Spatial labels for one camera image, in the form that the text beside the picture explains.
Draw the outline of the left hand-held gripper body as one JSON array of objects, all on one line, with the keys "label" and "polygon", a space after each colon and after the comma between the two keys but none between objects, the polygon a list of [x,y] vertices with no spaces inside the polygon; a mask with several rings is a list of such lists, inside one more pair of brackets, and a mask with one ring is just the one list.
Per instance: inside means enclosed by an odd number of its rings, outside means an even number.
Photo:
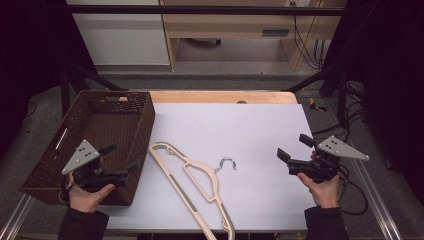
[{"label": "left hand-held gripper body", "polygon": [[62,175],[72,174],[74,183],[85,191],[97,192],[108,184],[123,187],[129,172],[124,170],[108,171],[101,167],[101,157],[88,140],[84,139],[62,169]]}]

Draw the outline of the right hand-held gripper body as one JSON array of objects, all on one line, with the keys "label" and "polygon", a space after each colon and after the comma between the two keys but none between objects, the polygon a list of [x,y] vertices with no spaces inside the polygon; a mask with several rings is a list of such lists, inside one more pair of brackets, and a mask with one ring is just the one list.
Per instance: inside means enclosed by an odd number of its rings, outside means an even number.
[{"label": "right hand-held gripper body", "polygon": [[335,136],[330,136],[321,143],[316,142],[313,148],[316,153],[315,160],[301,161],[291,158],[288,161],[290,175],[304,173],[313,182],[321,183],[331,180],[338,174],[341,158],[352,158],[362,161],[370,159],[367,154],[356,150]]}]

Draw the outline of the brown wicker basket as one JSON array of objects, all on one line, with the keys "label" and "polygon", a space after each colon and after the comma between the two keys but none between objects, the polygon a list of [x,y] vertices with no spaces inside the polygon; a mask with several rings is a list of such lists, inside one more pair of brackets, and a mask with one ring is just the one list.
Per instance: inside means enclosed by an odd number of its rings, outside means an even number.
[{"label": "brown wicker basket", "polygon": [[80,92],[20,191],[46,204],[57,204],[61,170],[84,139],[95,147],[117,145],[101,163],[107,170],[124,168],[136,160],[142,162],[154,119],[148,92]]}]

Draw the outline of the person's left hand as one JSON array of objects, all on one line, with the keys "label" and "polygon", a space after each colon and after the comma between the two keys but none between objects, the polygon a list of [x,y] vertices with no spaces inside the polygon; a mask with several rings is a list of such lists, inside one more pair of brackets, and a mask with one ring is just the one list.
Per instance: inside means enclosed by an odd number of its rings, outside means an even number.
[{"label": "person's left hand", "polygon": [[115,189],[113,184],[108,184],[97,192],[87,192],[74,184],[72,176],[69,181],[73,184],[69,189],[70,207],[83,213],[94,213],[101,201]]}]

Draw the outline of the person's right hand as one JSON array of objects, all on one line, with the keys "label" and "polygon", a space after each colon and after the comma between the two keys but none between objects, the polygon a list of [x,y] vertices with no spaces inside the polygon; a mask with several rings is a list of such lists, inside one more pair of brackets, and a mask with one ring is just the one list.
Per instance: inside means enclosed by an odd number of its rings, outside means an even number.
[{"label": "person's right hand", "polygon": [[322,183],[313,182],[304,173],[298,173],[297,177],[309,189],[317,206],[321,208],[338,207],[339,175],[335,175],[331,180]]}]

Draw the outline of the yellow and black tool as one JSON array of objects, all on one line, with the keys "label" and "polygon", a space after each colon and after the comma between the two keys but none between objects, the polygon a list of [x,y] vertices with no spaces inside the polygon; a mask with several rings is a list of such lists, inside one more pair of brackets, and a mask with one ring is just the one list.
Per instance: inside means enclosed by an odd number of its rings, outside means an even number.
[{"label": "yellow and black tool", "polygon": [[311,110],[317,110],[317,111],[321,111],[321,112],[326,112],[327,111],[327,108],[326,107],[318,106],[316,104],[314,98],[309,98],[309,108]]}]

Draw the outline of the black metal stand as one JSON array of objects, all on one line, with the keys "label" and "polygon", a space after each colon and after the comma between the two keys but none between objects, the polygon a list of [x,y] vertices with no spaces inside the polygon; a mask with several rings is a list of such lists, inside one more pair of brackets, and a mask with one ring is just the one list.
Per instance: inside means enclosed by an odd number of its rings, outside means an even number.
[{"label": "black metal stand", "polygon": [[347,128],[348,120],[346,117],[346,95],[347,95],[347,74],[341,64],[331,64],[323,67],[316,74],[308,77],[302,82],[285,89],[285,92],[296,93],[318,80],[323,80],[319,89],[322,97],[329,97],[335,90],[337,94],[337,113],[336,117],[342,128]]},{"label": "black metal stand", "polygon": [[89,90],[90,87],[86,82],[87,79],[91,79],[112,91],[124,91],[124,88],[107,81],[100,77],[97,73],[89,71],[78,65],[69,65],[65,67],[60,74],[62,116],[66,115],[71,105],[70,88],[73,88],[76,93],[79,93],[82,90]]}]

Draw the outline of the white paper sheet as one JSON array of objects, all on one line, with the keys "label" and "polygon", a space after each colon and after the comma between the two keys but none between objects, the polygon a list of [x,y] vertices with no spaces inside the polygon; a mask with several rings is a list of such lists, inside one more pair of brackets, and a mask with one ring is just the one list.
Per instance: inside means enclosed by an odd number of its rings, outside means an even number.
[{"label": "white paper sheet", "polygon": [[[313,201],[276,156],[306,160],[310,131],[299,104],[158,104],[151,142],[166,142],[217,174],[219,196],[238,232],[305,229]],[[197,232],[200,227],[162,169],[147,157],[129,207],[103,207],[111,230]]]}]

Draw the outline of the wooden table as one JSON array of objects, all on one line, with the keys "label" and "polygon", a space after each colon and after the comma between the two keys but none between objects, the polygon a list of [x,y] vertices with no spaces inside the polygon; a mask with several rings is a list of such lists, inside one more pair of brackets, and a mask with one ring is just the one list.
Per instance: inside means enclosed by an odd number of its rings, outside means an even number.
[{"label": "wooden table", "polygon": [[154,103],[297,104],[295,95],[280,91],[151,91]]}]

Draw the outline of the white cabinet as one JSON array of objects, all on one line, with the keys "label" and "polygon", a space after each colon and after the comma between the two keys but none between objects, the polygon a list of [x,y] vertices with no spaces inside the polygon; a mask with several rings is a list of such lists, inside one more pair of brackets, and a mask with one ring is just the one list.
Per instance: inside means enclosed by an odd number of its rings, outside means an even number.
[{"label": "white cabinet", "polygon": [[160,14],[74,14],[91,59],[103,65],[169,65]]}]

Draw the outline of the light wooden desk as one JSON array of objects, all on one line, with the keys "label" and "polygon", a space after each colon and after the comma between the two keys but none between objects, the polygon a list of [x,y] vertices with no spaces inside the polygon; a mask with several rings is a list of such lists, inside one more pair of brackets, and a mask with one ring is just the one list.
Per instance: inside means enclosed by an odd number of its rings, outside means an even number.
[{"label": "light wooden desk", "polygon": [[[159,0],[162,6],[345,7],[348,0]],[[178,15],[163,16],[170,39],[271,38],[281,41],[292,70],[299,69],[314,40],[333,38],[338,16]],[[289,29],[287,37],[263,37],[263,29]]]}]

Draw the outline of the aluminium rail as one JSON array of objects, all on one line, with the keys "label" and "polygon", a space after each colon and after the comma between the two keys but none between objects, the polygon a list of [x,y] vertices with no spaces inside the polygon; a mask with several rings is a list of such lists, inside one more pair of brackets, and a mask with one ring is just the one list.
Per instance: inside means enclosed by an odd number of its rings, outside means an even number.
[{"label": "aluminium rail", "polygon": [[22,224],[29,214],[34,198],[23,194],[6,224],[0,230],[0,240],[15,240]]},{"label": "aluminium rail", "polygon": [[355,171],[369,206],[386,240],[403,240],[398,227],[393,220],[380,192],[374,184],[370,173],[360,160],[350,159],[350,164]]}]

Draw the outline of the black horizontal frame bar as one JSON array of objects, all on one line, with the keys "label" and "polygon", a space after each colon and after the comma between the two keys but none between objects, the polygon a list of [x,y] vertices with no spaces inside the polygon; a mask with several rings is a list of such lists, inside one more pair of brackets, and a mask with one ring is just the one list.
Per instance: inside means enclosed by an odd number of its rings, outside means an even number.
[{"label": "black horizontal frame bar", "polygon": [[68,5],[71,13],[87,14],[197,14],[197,15],[283,15],[342,16],[344,8],[242,7],[242,6],[153,6],[153,5]]}]

